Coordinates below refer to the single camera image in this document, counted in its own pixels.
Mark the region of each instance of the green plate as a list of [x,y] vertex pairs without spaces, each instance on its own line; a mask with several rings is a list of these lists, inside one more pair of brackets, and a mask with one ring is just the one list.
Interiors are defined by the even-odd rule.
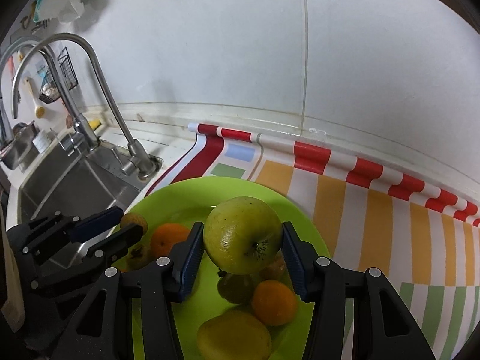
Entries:
[[[141,243],[148,245],[158,226],[174,222],[191,228],[194,222],[205,222],[213,207],[236,196],[251,196],[263,200],[277,212],[282,222],[292,222],[298,236],[310,242],[319,255],[329,256],[325,243],[313,223],[287,198],[260,184],[237,178],[211,176],[171,184],[140,201],[130,212],[141,214],[147,220],[148,233],[143,236]],[[123,259],[115,265],[120,269],[126,267]],[[182,304],[172,304],[185,360],[202,359],[196,345],[200,325],[233,307],[217,292],[217,272],[218,268],[205,253],[195,280],[193,294]],[[289,280],[288,275],[284,276],[285,280]],[[298,303],[298,313],[294,321],[270,329],[274,348],[271,360],[302,358],[314,305],[305,304],[300,300]],[[139,299],[134,299],[132,320],[135,359],[143,360],[145,356]]]

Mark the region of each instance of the sink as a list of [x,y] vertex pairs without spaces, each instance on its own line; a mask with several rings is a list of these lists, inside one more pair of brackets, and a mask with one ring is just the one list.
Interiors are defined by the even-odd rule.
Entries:
[[[60,145],[54,147],[19,190],[21,221],[56,211],[85,219],[113,205],[125,210],[148,181],[140,180],[136,173],[124,175],[113,147],[102,142],[92,152],[77,149],[71,156]],[[126,161],[123,154],[117,156]],[[108,232],[86,243],[68,244],[42,265],[42,273],[48,275],[80,263],[88,248]]]

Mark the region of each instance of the wire basket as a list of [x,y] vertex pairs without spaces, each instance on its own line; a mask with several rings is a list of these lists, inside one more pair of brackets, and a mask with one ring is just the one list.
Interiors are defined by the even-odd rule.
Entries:
[[[71,91],[78,85],[78,79],[75,74],[75,70],[73,65],[71,64],[70,55],[68,54],[68,50],[64,47],[57,58],[58,64],[60,65],[60,70],[65,78],[65,82],[67,84],[67,88]],[[40,90],[40,95],[38,97],[42,102],[45,104],[53,103],[54,101],[60,98],[60,92],[53,80],[52,72],[47,70],[45,76],[42,80],[42,86]]]

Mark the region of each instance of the dark red stripe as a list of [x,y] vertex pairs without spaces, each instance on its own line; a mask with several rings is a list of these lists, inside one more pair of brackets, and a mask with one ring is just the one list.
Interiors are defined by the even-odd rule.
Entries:
[[180,157],[180,158],[177,160],[176,163],[174,163],[170,168],[168,168],[168,169],[165,171],[165,173],[162,174],[162,175],[160,176],[160,178],[152,184],[152,186],[151,186],[150,188],[148,188],[147,193],[145,193],[145,197],[148,196],[148,195],[150,195],[150,194],[152,193],[152,191],[155,189],[155,187],[160,183],[160,181],[162,181],[162,180],[172,171],[172,169],[173,169],[174,167],[176,167],[176,166],[178,165],[178,163],[179,163],[182,159],[184,159],[184,157],[185,157],[189,152],[192,151],[192,149],[193,149],[193,148],[195,147],[195,145],[197,144],[197,141],[198,141],[198,135],[197,135],[196,138],[195,138],[195,143],[193,144],[193,146],[192,146],[182,157]]
[[457,204],[458,197],[453,195],[445,190],[440,190],[440,196],[436,199],[428,199],[425,203],[426,208],[430,208],[431,210],[435,210],[438,212],[443,212],[443,209],[447,206],[454,206]]
[[199,124],[198,125],[198,132],[203,135],[217,135],[217,128],[218,126],[214,126],[212,124]]
[[222,137],[251,142],[251,132],[230,130],[229,128],[222,128]]
[[408,202],[412,193],[422,192],[424,188],[424,181],[418,180],[417,178],[406,175],[404,173],[401,183],[398,185],[392,185],[388,189],[388,194],[390,196],[406,200]]
[[355,167],[346,176],[346,182],[369,188],[372,180],[378,179],[383,172],[383,166],[372,161],[358,158]]
[[475,215],[477,211],[478,207],[476,205],[470,202],[466,202],[465,210],[456,211],[455,214],[453,214],[453,218],[460,219],[461,221],[465,222],[468,216]]
[[205,147],[177,174],[172,184],[203,176],[210,165],[217,159],[223,150],[225,140],[218,135],[206,135],[206,139]]
[[294,166],[296,168],[322,175],[332,151],[323,147],[295,141],[293,152],[295,154]]

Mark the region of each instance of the metal faucet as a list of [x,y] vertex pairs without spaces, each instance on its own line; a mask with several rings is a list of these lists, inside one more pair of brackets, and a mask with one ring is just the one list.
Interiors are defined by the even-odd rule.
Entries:
[[[20,39],[17,39],[15,42],[13,42],[8,48],[5,50],[3,53],[2,57],[0,58],[0,76],[2,75],[3,69],[5,68],[5,65],[7,63],[7,60],[18,50],[21,50],[26,47],[34,47],[38,43],[40,43],[41,39],[36,37],[36,36],[25,36]],[[42,56],[45,58],[46,63],[49,66],[49,69],[52,71],[52,74],[55,74],[58,77],[58,70],[56,69],[55,65],[55,57],[53,50],[49,47],[42,47],[40,50],[40,53]],[[4,103],[3,103],[3,97],[2,97],[2,90],[0,89],[0,148],[3,148],[7,146],[13,139],[14,139],[14,133],[12,131],[12,128],[10,126],[10,122],[7,117],[7,113],[5,111]]]
[[[157,170],[157,164],[150,159],[148,156],[145,148],[142,146],[142,144],[134,139],[133,135],[131,134],[130,130],[127,127],[127,124],[125,123],[125,120],[122,117],[122,114],[120,113],[120,110],[117,107],[117,104],[115,103],[115,100],[113,99],[112,93],[110,91],[110,88],[107,84],[107,81],[105,80],[105,76],[103,74],[103,71],[100,67],[100,63],[98,61],[97,55],[95,54],[95,51],[93,50],[93,47],[88,43],[84,38],[81,36],[71,34],[71,33],[59,33],[55,35],[51,35],[50,37],[46,38],[45,40],[42,40],[40,43],[38,43],[34,48],[30,50],[30,52],[23,58],[23,61],[21,62],[20,66],[18,66],[17,72],[15,73],[15,77],[13,79],[13,90],[11,93],[11,106],[12,106],[12,115],[13,118],[17,118],[18,114],[18,101],[19,101],[19,94],[18,94],[18,85],[20,81],[20,77],[22,75],[23,70],[25,69],[25,66],[27,65],[28,61],[31,59],[32,55],[40,51],[43,47],[47,47],[50,43],[55,42],[55,41],[71,41],[76,44],[78,44],[81,48],[85,50],[85,52],[88,55],[88,58],[90,59],[90,62],[92,63],[93,70],[95,72],[95,75],[97,77],[98,83],[100,84],[100,87],[102,88],[102,92],[106,98],[107,103],[110,106],[110,109],[115,116],[115,119],[117,120],[118,125],[120,126],[123,134],[125,135],[125,138],[128,141],[128,150],[130,153],[131,158],[129,159],[129,162],[124,165],[122,164],[122,169],[124,172],[129,172],[131,173],[133,169],[138,168],[139,170],[139,176],[141,178],[148,178],[151,176],[155,171]],[[59,66],[58,62],[55,59],[55,67],[57,69],[57,73],[59,72]],[[66,90],[66,96],[63,97],[63,101],[67,107],[67,110],[73,117],[75,123],[74,123],[74,128],[77,131],[75,134],[83,134],[85,136],[86,142],[89,144],[91,149],[94,149],[98,145],[97,137],[92,131],[92,128],[90,128],[90,125],[88,124],[88,121],[86,118],[83,116],[83,114],[78,110],[76,104],[74,103],[68,89],[66,88],[65,81],[63,79],[63,76],[60,78],[59,81],[57,81],[57,77],[53,76],[53,79],[55,83],[60,83],[60,86],[65,86]],[[70,137],[71,140],[71,146],[74,146],[80,142],[81,139],[79,139],[79,136],[75,137]]]

